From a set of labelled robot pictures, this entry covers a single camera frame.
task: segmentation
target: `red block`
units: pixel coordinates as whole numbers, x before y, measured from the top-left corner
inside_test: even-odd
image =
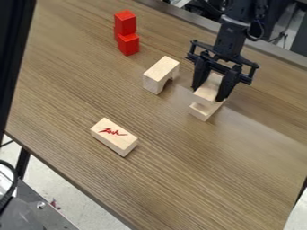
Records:
[[[136,16],[129,10],[114,15],[115,28],[121,35],[136,33]]]
[[[118,34],[118,48],[126,56],[135,54],[139,51],[140,38],[137,34],[123,36]]]

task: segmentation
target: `bolt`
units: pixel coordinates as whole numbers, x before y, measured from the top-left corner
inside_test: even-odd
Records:
[[[36,206],[37,209],[44,209],[45,207],[46,207],[46,203],[42,201],[40,201],[38,205]]]

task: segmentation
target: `wooden block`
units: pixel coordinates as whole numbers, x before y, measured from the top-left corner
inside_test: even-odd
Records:
[[[143,87],[154,94],[159,94],[167,82],[174,80],[180,71],[180,63],[164,56],[143,74]]]
[[[206,102],[206,104],[200,104],[193,102],[189,106],[189,113],[197,117],[202,121],[207,121],[212,114],[214,114],[223,104],[223,102]]]
[[[222,82],[223,77],[212,73],[208,79],[194,92],[194,102],[204,103],[215,102],[215,97]]]
[[[137,145],[137,137],[106,118],[91,128],[91,134],[123,157]]]

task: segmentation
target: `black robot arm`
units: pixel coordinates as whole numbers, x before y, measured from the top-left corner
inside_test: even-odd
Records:
[[[263,18],[267,8],[267,0],[232,0],[222,16],[222,25],[214,46],[197,40],[191,41],[192,45],[187,59],[195,64],[192,84],[195,91],[206,81],[212,70],[224,75],[215,98],[217,102],[227,98],[237,83],[251,84],[259,65],[241,56],[241,50],[246,38],[259,39],[250,36],[250,24]],[[200,47],[204,51],[197,55],[195,54],[196,47]],[[229,68],[218,63],[219,60],[233,62],[234,66]],[[250,72],[247,75],[242,73],[244,65],[250,67]]]

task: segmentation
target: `cable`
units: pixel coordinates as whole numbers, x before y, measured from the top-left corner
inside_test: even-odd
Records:
[[[1,213],[4,210],[4,208],[6,207],[7,203],[10,201],[10,198],[12,197],[13,192],[17,188],[18,176],[17,176],[17,172],[15,171],[14,167],[12,167],[9,163],[7,163],[3,160],[0,160],[0,164],[6,166],[13,174],[13,183],[12,183],[10,189],[0,199],[0,213]]]
[[[285,48],[285,44],[286,44],[286,39],[288,38],[288,34],[286,34],[285,36],[284,36],[284,48]]]
[[[258,40],[261,40],[262,38],[263,38],[263,36],[264,36],[264,33],[265,33],[265,31],[264,31],[264,28],[263,28],[263,26],[262,26],[262,24],[261,24],[261,21],[260,20],[256,20],[256,22],[258,23],[258,25],[259,25],[259,27],[260,27],[260,29],[261,29],[261,34],[259,35],[259,37],[254,37],[254,36],[252,36],[251,34],[250,34],[250,27],[246,30],[246,37],[249,39],[249,40],[251,40],[251,41],[258,41]]]
[[[7,146],[7,145],[10,145],[12,142],[13,142],[13,140],[10,140],[10,141],[6,142],[5,144],[1,145],[0,148]]]
[[[297,12],[299,11],[299,7],[297,4],[295,4],[295,8],[294,8],[294,11],[291,15],[291,18],[288,22],[288,24],[285,26],[285,29],[283,31],[281,31],[278,36],[272,40],[270,40],[269,42],[272,42],[272,41],[275,41],[276,43],[278,43],[286,34],[286,31],[289,29],[290,27],[290,24],[291,24],[291,21],[293,20],[293,18],[296,16]]]

